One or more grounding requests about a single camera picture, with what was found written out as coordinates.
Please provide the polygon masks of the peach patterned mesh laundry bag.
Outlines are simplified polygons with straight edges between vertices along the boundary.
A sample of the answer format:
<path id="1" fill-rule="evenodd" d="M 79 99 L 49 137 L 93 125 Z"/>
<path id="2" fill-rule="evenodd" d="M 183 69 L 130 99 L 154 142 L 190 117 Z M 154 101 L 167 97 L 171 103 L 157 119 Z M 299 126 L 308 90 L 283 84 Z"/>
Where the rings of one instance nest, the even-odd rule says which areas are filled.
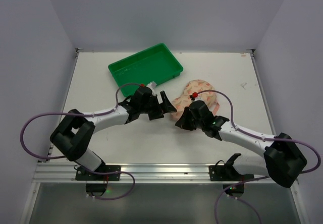
<path id="1" fill-rule="evenodd" d="M 198 93 L 198 99 L 202 99 L 215 116 L 220 108 L 220 104 L 218 103 L 217 94 L 213 90 L 215 88 L 207 81 L 200 79 L 189 81 L 181 95 L 172 101 L 172 105 L 177 110 L 176 113 L 171 113 L 172 120 L 177 121 L 182 116 L 184 108 L 192 102 L 190 95 L 193 95 L 193 93 Z"/>

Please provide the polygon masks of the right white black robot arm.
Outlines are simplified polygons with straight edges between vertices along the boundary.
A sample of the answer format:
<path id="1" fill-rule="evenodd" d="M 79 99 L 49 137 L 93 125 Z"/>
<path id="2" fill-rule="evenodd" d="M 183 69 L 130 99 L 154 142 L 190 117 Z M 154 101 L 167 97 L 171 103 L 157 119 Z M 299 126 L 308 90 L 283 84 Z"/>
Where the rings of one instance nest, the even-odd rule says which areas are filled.
<path id="1" fill-rule="evenodd" d="M 185 107 L 176 126 L 189 131 L 200 129 L 210 138 L 234 143 L 255 154 L 235 153 L 224 164 L 209 166 L 213 181 L 240 181 L 259 175 L 289 188 L 307 165 L 305 156 L 289 135 L 281 133 L 275 137 L 255 131 L 250 136 L 243 134 L 245 128 L 234 126 L 228 118 L 213 115 L 202 100 Z"/>

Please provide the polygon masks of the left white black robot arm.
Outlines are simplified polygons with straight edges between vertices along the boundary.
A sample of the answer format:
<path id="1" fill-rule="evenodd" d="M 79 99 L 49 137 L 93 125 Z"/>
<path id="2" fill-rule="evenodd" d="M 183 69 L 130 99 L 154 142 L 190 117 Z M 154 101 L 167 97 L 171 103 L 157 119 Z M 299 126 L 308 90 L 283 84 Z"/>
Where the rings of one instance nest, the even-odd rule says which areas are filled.
<path id="1" fill-rule="evenodd" d="M 164 91 L 160 92 L 162 102 L 147 86 L 140 86 L 133 95 L 118 102 L 115 107 L 82 114 L 78 110 L 69 111 L 50 136 L 51 143 L 69 161 L 79 164 L 89 173 L 102 175 L 105 162 L 88 147 L 92 135 L 116 125 L 125 125 L 147 114 L 149 120 L 175 113 Z"/>

